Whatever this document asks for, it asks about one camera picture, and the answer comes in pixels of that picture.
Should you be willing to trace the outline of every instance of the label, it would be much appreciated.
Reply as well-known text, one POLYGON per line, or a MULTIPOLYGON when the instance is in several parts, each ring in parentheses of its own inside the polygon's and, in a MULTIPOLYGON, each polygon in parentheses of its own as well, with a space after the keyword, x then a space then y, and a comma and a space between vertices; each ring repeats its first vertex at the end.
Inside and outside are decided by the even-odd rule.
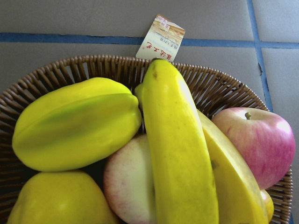
POLYGON ((137 58, 162 58, 173 62, 178 53, 185 30, 164 16, 158 14, 146 34, 137 54, 137 58))

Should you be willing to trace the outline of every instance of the gray tile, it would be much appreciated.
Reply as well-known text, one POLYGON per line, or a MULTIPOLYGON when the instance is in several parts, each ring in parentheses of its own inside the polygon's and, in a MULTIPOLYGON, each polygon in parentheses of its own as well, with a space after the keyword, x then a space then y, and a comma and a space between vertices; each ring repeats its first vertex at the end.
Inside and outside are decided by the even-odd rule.
POLYGON ((299 42, 299 0, 253 0, 261 41, 299 42))
POLYGON ((185 38, 252 41, 246 1, 0 1, 0 32, 145 36, 156 14, 185 38))
POLYGON ((135 56, 137 45, 0 42, 0 92, 50 62, 78 55, 135 56))
POLYGON ((181 47, 175 62, 221 70, 246 84, 265 103, 256 51, 253 48, 181 47))
POLYGON ((294 223, 299 223, 299 49, 263 49, 273 111, 284 117, 295 134, 297 153, 292 165, 294 223))

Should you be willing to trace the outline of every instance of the paper tag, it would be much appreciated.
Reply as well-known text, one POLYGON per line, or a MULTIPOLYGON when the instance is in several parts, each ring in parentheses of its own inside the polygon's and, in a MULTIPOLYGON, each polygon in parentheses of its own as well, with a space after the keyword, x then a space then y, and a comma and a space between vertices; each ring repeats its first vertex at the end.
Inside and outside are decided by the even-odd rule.
POLYGON ((178 53, 185 30, 158 14, 146 34, 137 58, 162 58, 173 62, 178 53))

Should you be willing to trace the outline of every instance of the wicker basket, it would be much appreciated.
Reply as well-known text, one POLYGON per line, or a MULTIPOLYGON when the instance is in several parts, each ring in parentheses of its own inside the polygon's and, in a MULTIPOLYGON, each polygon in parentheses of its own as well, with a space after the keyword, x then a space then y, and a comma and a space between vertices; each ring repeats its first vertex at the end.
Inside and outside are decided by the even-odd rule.
MULTIPOLYGON (((134 57, 89 55, 76 56, 47 64, 25 75, 0 95, 0 223, 9 213, 24 183, 36 171, 24 166, 11 148, 15 123, 26 106, 40 96, 62 86, 92 77, 108 77, 133 90, 143 79, 150 60, 134 57)), ((268 110, 260 98, 245 84, 221 71, 207 67, 174 63, 186 80, 194 102, 206 116, 229 107, 253 107, 268 110)), ((85 169, 101 186, 94 174, 95 166, 85 169)), ((267 189, 274 202, 271 223, 288 224, 292 206, 291 170, 275 186, 267 189)))

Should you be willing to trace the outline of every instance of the basket weave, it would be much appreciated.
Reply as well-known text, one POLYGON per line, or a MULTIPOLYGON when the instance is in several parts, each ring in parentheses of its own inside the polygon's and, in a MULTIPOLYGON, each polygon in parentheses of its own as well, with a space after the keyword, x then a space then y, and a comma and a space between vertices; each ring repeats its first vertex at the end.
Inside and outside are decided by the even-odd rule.
MULTIPOLYGON (((133 90, 143 80, 150 60, 134 57, 88 55, 55 61, 28 73, 0 95, 0 223, 9 213, 24 183, 36 171, 24 166, 11 148, 14 126, 20 113, 42 95, 92 77, 107 77, 133 90)), ((211 118, 229 107, 253 107, 268 110, 245 84, 221 71, 197 65, 173 63, 192 93, 196 107, 211 118)), ((144 125, 139 130, 144 132, 144 125)), ((91 176, 92 167, 87 171, 91 176)), ((267 189, 274 202, 270 223, 288 224, 292 206, 291 169, 273 187, 267 189)))

